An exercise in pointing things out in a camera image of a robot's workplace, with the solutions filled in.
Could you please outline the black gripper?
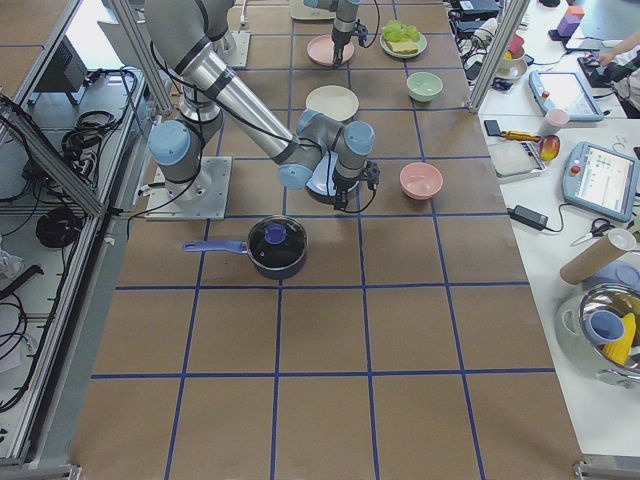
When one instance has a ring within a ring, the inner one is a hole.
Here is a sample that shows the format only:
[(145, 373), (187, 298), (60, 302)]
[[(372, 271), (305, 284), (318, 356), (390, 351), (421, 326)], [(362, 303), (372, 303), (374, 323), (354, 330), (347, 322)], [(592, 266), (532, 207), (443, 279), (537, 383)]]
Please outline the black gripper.
[(342, 20), (336, 17), (332, 29), (332, 41), (334, 42), (332, 66), (339, 67), (343, 64), (344, 46), (352, 37), (356, 37), (361, 47), (366, 45), (369, 31), (359, 19)]
[(332, 173), (332, 180), (336, 189), (334, 196), (334, 209), (345, 211), (349, 203), (349, 190), (358, 182), (365, 182), (367, 188), (375, 191), (380, 180), (378, 164), (367, 160), (361, 168), (347, 169), (340, 161), (337, 162)]

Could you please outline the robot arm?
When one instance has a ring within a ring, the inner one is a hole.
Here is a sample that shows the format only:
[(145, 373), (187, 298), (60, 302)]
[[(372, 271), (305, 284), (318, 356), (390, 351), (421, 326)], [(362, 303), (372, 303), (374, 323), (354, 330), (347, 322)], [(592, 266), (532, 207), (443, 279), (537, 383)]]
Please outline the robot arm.
[(375, 141), (370, 124), (336, 121), (315, 110), (304, 111), (290, 132), (227, 65), (219, 52), (229, 33), (231, 1), (148, 1), (145, 20), (150, 39), (166, 66), (231, 115), (239, 127), (278, 166), (280, 182), (290, 190), (306, 186), (320, 161), (337, 158), (331, 178), (331, 202), (345, 211), (348, 192), (364, 182), (379, 185), (379, 168), (369, 161)]
[(364, 47), (368, 36), (368, 28), (360, 21), (358, 9), (359, 0), (305, 0), (304, 5), (333, 12), (335, 19), (331, 39), (333, 41), (332, 65), (343, 63), (344, 49), (351, 42), (352, 37), (358, 39), (358, 44)]

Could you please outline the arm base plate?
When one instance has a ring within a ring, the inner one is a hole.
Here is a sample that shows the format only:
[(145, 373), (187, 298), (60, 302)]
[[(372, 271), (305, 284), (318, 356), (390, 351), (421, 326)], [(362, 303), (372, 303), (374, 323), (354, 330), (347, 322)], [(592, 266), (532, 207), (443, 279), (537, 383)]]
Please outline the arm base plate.
[(223, 220), (232, 162), (230, 156), (204, 156), (198, 177), (182, 186), (167, 183), (157, 167), (154, 181), (162, 186), (150, 190), (144, 217), (149, 221)]
[(251, 32), (227, 30), (213, 42), (215, 53), (231, 68), (245, 68), (250, 46)]

